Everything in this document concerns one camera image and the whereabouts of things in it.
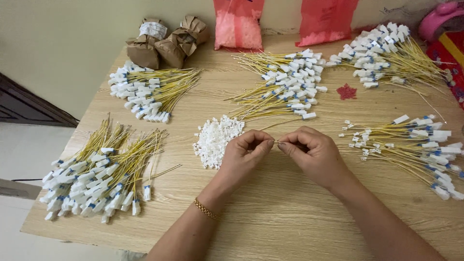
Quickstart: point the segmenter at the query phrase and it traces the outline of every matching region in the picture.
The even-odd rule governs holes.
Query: red plastic bag
[[[351,20],[358,0],[303,0],[300,41],[309,46],[351,37]]]
[[[264,0],[213,0],[216,10],[214,49],[263,49],[259,19]]]

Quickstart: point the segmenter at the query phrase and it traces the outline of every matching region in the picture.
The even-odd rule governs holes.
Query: black cable
[[[33,179],[12,179],[11,181],[34,181],[34,180],[42,180],[41,178],[33,178]]]

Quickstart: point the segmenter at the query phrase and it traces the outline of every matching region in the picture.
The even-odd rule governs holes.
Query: brown paper wrapping
[[[167,39],[155,43],[163,60],[171,67],[182,68],[184,60],[192,55],[197,46],[206,42],[209,30],[196,16],[187,15]]]
[[[145,22],[156,22],[166,26],[160,19],[144,18],[141,25]],[[160,41],[151,35],[143,34],[136,39],[129,39],[127,43],[127,56],[129,59],[140,67],[147,67],[158,70],[160,60],[158,52],[155,49],[155,43]]]

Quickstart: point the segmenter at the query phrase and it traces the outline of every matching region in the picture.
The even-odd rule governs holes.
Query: wood grain surface
[[[271,53],[290,53],[300,50],[294,46],[298,35],[263,37],[264,47]],[[327,58],[340,52],[349,41],[339,41],[312,47]],[[95,95],[63,156],[81,149],[89,131],[94,131],[108,112],[115,121],[130,124],[138,131],[166,128],[165,152],[156,163],[161,172],[178,163],[182,167],[155,179],[154,200],[142,202],[139,216],[117,211],[109,224],[101,224],[100,217],[68,216],[55,222],[44,220],[46,205],[35,202],[22,232],[69,240],[106,245],[137,252],[148,252],[176,219],[183,213],[215,170],[202,168],[192,143],[198,125],[207,119],[221,117],[235,109],[236,104],[223,99],[253,88],[256,74],[239,67],[230,52],[213,51],[213,40],[201,46],[189,57],[185,67],[205,69],[200,84],[189,91],[177,104],[169,124],[137,120],[123,107],[124,100],[110,96],[106,80]],[[115,72],[127,59],[125,50],[116,59],[110,73]],[[401,87],[382,86],[365,90],[353,70],[328,68],[322,73],[322,82],[329,91],[318,93],[318,105],[312,107],[317,118],[295,121],[267,130],[278,139],[302,124],[311,126],[329,136],[339,145],[349,168],[395,214],[429,241],[449,260],[464,256],[464,202],[442,201],[422,182],[404,171],[384,162],[361,162],[358,150],[348,150],[348,139],[339,138],[343,121],[381,124],[409,115],[422,117],[434,111],[415,93]],[[358,88],[357,99],[340,100],[336,89],[348,83]],[[442,113],[448,124],[444,129],[453,131],[450,142],[462,141],[461,125],[464,114],[451,93],[446,95],[431,88],[429,101]],[[293,118],[271,117],[252,121],[245,129],[259,129]],[[456,181],[456,188],[464,190],[464,182]],[[329,192],[305,178],[300,169],[275,147],[256,171],[256,176],[237,191],[222,213],[222,220],[210,246],[208,260],[372,260],[363,237],[352,217]]]

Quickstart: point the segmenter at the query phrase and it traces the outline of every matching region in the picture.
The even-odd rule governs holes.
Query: forearm
[[[378,260],[445,260],[358,180],[351,180],[331,192],[353,216]]]
[[[229,197],[230,192],[216,186],[213,180],[198,195],[198,201],[218,215]],[[201,260],[217,223],[192,203],[153,246],[146,260]]]

